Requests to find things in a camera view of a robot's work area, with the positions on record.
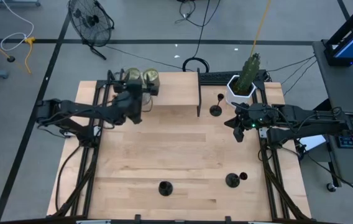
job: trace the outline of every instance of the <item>potted plant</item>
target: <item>potted plant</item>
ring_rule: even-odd
[[[259,71],[259,54],[253,54],[245,62],[243,71],[240,75],[234,75],[226,88],[226,103],[232,105],[232,102],[247,103],[255,89],[257,88],[252,81]]]

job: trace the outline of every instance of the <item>gray floor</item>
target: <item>gray floor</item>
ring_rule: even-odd
[[[199,29],[187,22],[175,25],[179,19],[179,4],[175,0],[152,1],[102,1],[105,10],[116,22],[112,39],[197,39]],[[211,1],[210,12],[216,1]],[[344,0],[349,13],[353,13],[353,0]],[[42,0],[42,7],[13,7],[15,12],[35,24],[34,36],[56,39],[66,16],[66,0]],[[197,1],[192,19],[202,21],[206,1]],[[204,28],[203,39],[252,40],[257,31],[266,0],[223,0],[212,21]],[[261,40],[319,40],[330,37],[344,22],[336,0],[278,0],[273,1],[265,20]],[[13,32],[28,32],[29,25],[0,9],[0,38]],[[77,39],[71,27],[67,39]],[[12,166],[21,137],[34,105],[35,98],[48,67],[55,44],[35,44],[29,60],[33,75],[21,71],[15,64],[7,63],[0,55],[0,69],[9,71],[7,80],[0,79],[0,195]],[[191,57],[196,45],[112,45],[132,54],[172,65],[182,65]],[[23,62],[28,46],[21,45],[10,54]],[[100,48],[107,61],[93,55],[80,44],[63,44],[55,64],[45,98],[74,100],[81,80],[106,77],[106,71],[120,68],[156,68],[161,72],[179,71]],[[202,45],[199,57],[205,58],[211,71],[239,70],[246,60],[249,45]],[[313,54],[310,46],[258,45],[261,67],[271,70],[307,58]],[[198,64],[189,64],[195,69]],[[276,82],[282,82],[298,67],[271,73]],[[283,85],[284,91],[301,74],[301,69]],[[289,104],[311,109],[326,98],[319,68],[315,64],[286,95]],[[2,220],[44,217],[57,172],[62,139],[34,129],[21,169],[9,197]],[[302,162],[302,173],[313,217],[321,221],[353,223],[353,190],[344,185],[330,194],[325,184],[330,181],[327,172],[310,161]]]

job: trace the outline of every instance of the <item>white pot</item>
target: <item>white pot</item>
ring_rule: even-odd
[[[235,108],[235,106],[232,105],[232,102],[236,102],[236,103],[247,103],[250,99],[250,97],[252,96],[253,92],[257,89],[257,87],[251,83],[252,86],[252,90],[250,92],[250,94],[248,96],[239,96],[239,95],[235,95],[233,93],[233,91],[231,90],[231,88],[229,87],[229,85],[232,83],[232,81],[236,78],[239,78],[238,75],[234,75],[231,80],[229,81],[229,83],[227,83],[226,85],[226,103],[228,103],[229,105],[231,105],[233,108]]]

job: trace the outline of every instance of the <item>desk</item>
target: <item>desk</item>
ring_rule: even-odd
[[[91,104],[95,84],[80,82],[76,102]],[[269,103],[284,103],[279,83],[265,86]],[[138,125],[127,121],[114,130],[105,130],[88,218],[134,219],[135,214],[141,214],[144,220],[225,220],[225,216],[231,216],[234,221],[270,221],[264,168],[257,158],[257,131],[246,131],[244,142],[238,143],[232,129],[223,125],[235,116],[234,109],[223,100],[221,116],[209,113],[209,107],[218,102],[217,94],[225,92],[225,86],[202,86],[199,118],[195,107],[153,108],[142,113],[143,122]],[[88,123],[85,118],[75,120]],[[60,165],[77,145],[74,138],[65,141]],[[285,147],[294,149],[292,141]],[[75,187],[81,152],[69,160],[63,171],[61,203]],[[310,217],[296,156],[288,151],[279,151],[278,155],[285,190]],[[248,179],[237,188],[229,188],[225,177],[231,172],[246,172]],[[173,193],[168,197],[157,190],[162,180],[173,184]],[[80,196],[78,214],[84,195],[85,191]],[[48,214],[55,212],[54,201],[55,185]]]
[[[314,54],[318,60],[320,72],[326,86],[329,106],[340,106],[345,113],[353,113],[353,65],[346,67],[330,67],[324,55],[322,42],[313,43]],[[333,137],[330,147],[335,159],[335,169],[343,179],[353,184],[353,149],[339,148]]]

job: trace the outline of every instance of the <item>fan stand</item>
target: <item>fan stand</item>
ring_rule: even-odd
[[[101,57],[103,60],[106,60],[106,57],[101,53],[99,52],[98,50],[96,50],[94,48],[94,46],[92,46],[91,44],[88,43],[87,40],[83,40],[83,44],[84,45],[88,45],[89,49],[91,50],[92,53],[96,54],[97,56]]]

